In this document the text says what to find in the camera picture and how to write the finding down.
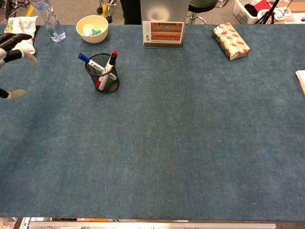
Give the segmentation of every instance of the wheel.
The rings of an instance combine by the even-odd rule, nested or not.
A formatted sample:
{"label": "wheel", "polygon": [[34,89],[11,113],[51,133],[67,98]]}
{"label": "wheel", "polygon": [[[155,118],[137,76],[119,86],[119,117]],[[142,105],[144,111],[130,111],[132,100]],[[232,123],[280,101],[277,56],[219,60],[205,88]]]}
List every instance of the wheel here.
{"label": "wheel", "polygon": [[97,13],[98,14],[102,14],[103,13],[103,8],[102,7],[99,7],[96,9]]}
{"label": "wheel", "polygon": [[107,19],[108,23],[112,22],[112,16],[110,16],[110,17],[108,16],[106,19]]}

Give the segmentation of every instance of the pen holder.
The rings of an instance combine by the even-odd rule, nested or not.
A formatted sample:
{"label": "pen holder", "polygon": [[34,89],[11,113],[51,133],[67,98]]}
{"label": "pen holder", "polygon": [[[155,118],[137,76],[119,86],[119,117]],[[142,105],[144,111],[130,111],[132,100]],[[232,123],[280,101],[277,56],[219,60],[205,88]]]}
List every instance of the pen holder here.
{"label": "pen holder", "polygon": [[[94,54],[93,56],[90,57],[90,59],[93,60],[94,62],[96,62],[97,64],[99,64],[100,66],[105,67],[110,56],[111,55],[109,53],[101,52],[101,53]],[[120,80],[119,80],[118,74],[116,72],[115,65],[106,73],[101,73],[99,70],[93,68],[92,66],[90,66],[87,63],[85,64],[85,69],[86,69],[87,73],[90,74],[91,79],[94,83],[94,87],[99,93],[111,94],[119,88]],[[96,82],[99,80],[99,78],[101,76],[105,77],[106,75],[108,75],[108,79],[104,86],[104,89],[101,91],[101,90],[99,90],[98,87],[96,87]]]}

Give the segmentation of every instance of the water bottle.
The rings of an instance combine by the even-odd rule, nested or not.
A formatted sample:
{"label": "water bottle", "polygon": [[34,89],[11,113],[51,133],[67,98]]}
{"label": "water bottle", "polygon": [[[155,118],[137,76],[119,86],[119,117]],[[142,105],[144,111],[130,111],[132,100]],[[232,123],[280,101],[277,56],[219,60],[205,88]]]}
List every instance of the water bottle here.
{"label": "water bottle", "polygon": [[65,31],[59,23],[49,0],[30,0],[30,3],[40,15],[52,40],[55,42],[60,42],[65,39]]}

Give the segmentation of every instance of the blue marker cap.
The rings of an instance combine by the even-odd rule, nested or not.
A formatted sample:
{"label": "blue marker cap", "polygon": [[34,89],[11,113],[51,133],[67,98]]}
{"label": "blue marker cap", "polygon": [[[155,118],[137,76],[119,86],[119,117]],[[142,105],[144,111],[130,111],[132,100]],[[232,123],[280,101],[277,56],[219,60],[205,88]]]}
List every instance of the blue marker cap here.
{"label": "blue marker cap", "polygon": [[80,53],[78,55],[78,59],[81,59],[82,61],[89,63],[90,59],[88,57],[86,57],[84,54]]}

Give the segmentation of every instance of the black pants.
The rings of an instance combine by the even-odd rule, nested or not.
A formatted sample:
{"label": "black pants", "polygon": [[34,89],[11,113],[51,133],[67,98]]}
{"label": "black pants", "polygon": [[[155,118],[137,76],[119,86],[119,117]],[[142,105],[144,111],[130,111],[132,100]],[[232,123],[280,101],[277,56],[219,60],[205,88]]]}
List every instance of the black pants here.
{"label": "black pants", "polygon": [[9,93],[0,88],[0,97],[3,99],[6,99],[8,96],[9,96]]}
{"label": "black pants", "polygon": [[125,25],[141,25],[141,5],[140,0],[121,0]]}

